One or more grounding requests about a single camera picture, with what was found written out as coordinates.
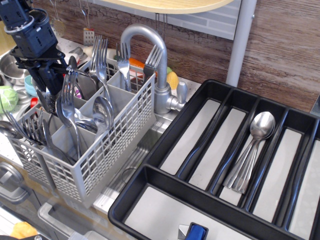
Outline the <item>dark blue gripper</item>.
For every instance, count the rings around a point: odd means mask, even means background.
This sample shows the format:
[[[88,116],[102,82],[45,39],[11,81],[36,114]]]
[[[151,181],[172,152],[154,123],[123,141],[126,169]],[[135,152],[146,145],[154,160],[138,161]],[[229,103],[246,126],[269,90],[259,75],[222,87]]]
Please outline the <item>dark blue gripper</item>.
[[[62,90],[68,65],[65,54],[57,49],[58,40],[47,12],[41,8],[26,11],[4,8],[3,22],[4,31],[16,43],[10,54],[22,68],[27,68],[40,90],[48,89],[57,95]]]

